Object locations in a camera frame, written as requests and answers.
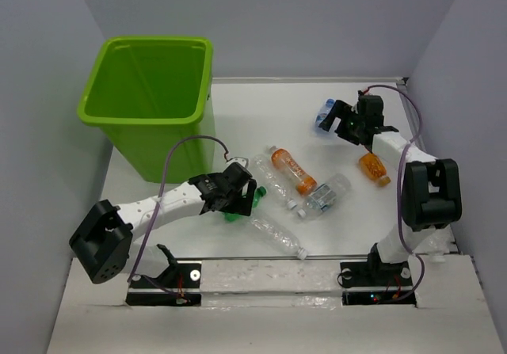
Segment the green crushed plastic bottle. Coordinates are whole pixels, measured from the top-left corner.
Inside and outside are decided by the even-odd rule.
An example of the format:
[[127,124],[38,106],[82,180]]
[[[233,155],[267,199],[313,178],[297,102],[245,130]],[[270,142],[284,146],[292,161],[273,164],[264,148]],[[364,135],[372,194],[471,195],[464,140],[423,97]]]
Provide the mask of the green crushed plastic bottle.
[[[265,189],[265,187],[261,186],[261,187],[258,187],[254,193],[254,197],[253,197],[253,203],[252,203],[252,209],[255,209],[258,204],[260,203],[260,200],[266,195],[267,191]],[[232,213],[223,213],[223,217],[225,219],[226,222],[228,223],[232,223],[234,221],[237,221],[241,218],[243,218],[243,215],[239,215],[239,214],[232,214]]]

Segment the blue cap water bottle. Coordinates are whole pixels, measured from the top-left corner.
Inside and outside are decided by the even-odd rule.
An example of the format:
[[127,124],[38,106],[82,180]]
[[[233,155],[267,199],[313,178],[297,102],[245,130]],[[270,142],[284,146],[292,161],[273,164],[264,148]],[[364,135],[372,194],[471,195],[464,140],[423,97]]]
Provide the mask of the blue cap water bottle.
[[324,121],[324,119],[327,117],[331,109],[333,108],[335,103],[334,99],[328,99],[325,101],[325,103],[322,105],[322,107],[319,109],[317,116],[315,117],[314,122],[314,131],[317,135],[325,136],[328,134],[327,131],[324,131],[320,128],[320,123]]

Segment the clear bottle front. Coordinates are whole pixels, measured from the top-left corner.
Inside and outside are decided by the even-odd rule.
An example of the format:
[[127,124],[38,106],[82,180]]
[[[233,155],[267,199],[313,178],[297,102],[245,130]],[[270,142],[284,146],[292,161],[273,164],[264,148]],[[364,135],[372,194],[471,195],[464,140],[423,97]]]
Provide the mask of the clear bottle front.
[[300,240],[286,227],[276,220],[265,216],[252,215],[249,224],[254,227],[262,237],[276,250],[286,256],[295,257],[304,261],[308,251]]

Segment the clear bottle blue label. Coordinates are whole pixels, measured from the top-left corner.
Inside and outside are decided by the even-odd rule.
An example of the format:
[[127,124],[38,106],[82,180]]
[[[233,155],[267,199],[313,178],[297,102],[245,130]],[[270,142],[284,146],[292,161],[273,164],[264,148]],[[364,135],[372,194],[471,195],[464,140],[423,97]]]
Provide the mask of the clear bottle blue label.
[[301,219],[317,218],[343,201],[351,188],[349,179],[337,173],[310,193],[296,214]]

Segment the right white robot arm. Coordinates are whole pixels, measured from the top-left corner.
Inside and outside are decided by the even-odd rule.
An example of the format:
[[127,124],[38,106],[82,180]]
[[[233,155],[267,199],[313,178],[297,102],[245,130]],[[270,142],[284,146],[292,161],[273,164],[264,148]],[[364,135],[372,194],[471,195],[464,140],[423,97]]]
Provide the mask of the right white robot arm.
[[372,247],[360,272],[373,284],[400,272],[425,239],[462,215],[456,161],[436,158],[403,138],[397,128],[385,124],[383,109],[382,97],[361,92],[354,105],[336,100],[318,125],[397,169],[395,226]]

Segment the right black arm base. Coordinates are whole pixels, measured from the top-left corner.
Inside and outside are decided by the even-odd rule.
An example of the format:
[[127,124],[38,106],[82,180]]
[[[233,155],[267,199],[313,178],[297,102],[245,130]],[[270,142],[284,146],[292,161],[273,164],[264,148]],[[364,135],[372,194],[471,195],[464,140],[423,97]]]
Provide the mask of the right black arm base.
[[376,273],[366,261],[341,262],[337,283],[344,306],[417,305],[414,294],[404,298],[413,287],[407,262],[388,265]]

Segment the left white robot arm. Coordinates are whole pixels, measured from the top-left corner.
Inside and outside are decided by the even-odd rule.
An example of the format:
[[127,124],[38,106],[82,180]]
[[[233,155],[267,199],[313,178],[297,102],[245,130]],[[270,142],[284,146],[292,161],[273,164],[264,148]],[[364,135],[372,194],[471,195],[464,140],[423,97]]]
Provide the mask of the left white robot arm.
[[95,203],[69,245],[93,284],[127,273],[148,276],[165,287],[174,280],[174,261],[164,245],[147,244],[149,235],[161,226],[210,211],[248,216],[256,189],[252,174],[233,160],[222,172],[193,177],[160,196],[130,204]]

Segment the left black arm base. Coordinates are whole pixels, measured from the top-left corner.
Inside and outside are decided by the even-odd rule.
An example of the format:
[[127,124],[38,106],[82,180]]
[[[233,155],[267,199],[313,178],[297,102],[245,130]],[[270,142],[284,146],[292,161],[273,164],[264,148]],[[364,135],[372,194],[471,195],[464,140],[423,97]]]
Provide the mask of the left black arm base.
[[162,244],[156,245],[167,264],[157,277],[137,276],[129,285],[126,304],[129,306],[190,307],[201,304],[201,261],[179,261]]

